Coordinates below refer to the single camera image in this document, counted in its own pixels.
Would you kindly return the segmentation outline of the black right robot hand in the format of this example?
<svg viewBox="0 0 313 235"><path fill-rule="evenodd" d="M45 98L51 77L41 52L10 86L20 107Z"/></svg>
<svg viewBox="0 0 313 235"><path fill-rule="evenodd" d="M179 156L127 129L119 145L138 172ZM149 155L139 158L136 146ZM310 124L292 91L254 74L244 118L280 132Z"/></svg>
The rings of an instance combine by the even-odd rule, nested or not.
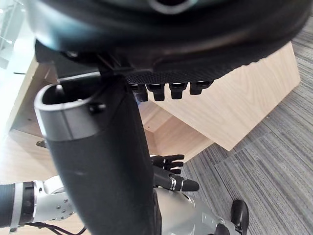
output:
<svg viewBox="0 0 313 235"><path fill-rule="evenodd" d="M276 52L310 0L27 0L40 63L59 82L34 100L63 184L94 235L244 235L246 203L221 220L187 191L154 187L138 102L198 95Z"/></svg>

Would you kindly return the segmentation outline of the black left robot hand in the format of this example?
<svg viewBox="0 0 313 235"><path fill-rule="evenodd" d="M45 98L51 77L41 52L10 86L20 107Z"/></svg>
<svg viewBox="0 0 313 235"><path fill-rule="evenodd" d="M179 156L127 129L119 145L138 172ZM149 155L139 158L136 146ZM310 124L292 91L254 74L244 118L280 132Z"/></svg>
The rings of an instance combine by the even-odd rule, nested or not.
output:
<svg viewBox="0 0 313 235"><path fill-rule="evenodd" d="M171 191L193 192L200 185L193 180L182 177L180 167L183 167L184 155L152 155L150 160L154 170L154 187L162 187Z"/></svg>

